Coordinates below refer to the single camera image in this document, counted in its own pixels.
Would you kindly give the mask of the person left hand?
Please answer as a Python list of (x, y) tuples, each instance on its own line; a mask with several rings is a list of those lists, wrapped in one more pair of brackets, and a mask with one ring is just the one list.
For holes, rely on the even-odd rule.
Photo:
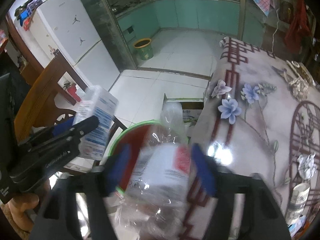
[(34, 193), (16, 196), (8, 202), (9, 209), (15, 224), (25, 232), (31, 232), (34, 223), (25, 213), (39, 204), (39, 197)]

